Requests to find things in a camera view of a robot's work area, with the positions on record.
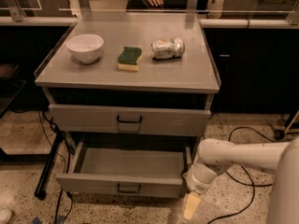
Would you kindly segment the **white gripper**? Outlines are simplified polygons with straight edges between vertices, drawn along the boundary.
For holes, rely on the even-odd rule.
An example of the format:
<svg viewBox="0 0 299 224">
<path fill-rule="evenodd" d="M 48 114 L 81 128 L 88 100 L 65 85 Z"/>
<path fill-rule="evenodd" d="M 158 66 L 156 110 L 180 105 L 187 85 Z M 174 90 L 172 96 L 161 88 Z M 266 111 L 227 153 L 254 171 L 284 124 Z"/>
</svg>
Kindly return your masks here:
<svg viewBox="0 0 299 224">
<path fill-rule="evenodd" d="M 194 212 L 201 203 L 199 194 L 206 193 L 212 182 L 219 175 L 218 167 L 205 164 L 201 160 L 195 161 L 184 174 L 186 186 L 191 193 L 187 195 L 183 212 L 184 220 L 191 220 Z"/>
</svg>

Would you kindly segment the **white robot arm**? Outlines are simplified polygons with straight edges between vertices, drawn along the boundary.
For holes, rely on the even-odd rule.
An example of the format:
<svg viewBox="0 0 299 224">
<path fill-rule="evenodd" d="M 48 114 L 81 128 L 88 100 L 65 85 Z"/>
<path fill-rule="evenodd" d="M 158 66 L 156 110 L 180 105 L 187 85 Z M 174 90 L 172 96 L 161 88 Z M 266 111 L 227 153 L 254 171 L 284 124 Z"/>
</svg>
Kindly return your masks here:
<svg viewBox="0 0 299 224">
<path fill-rule="evenodd" d="M 190 193 L 183 218 L 191 220 L 214 179 L 232 165 L 242 165 L 274 176 L 267 224 L 299 224 L 299 138 L 291 142 L 236 145 L 205 139 L 191 168 L 184 174 Z"/>
</svg>

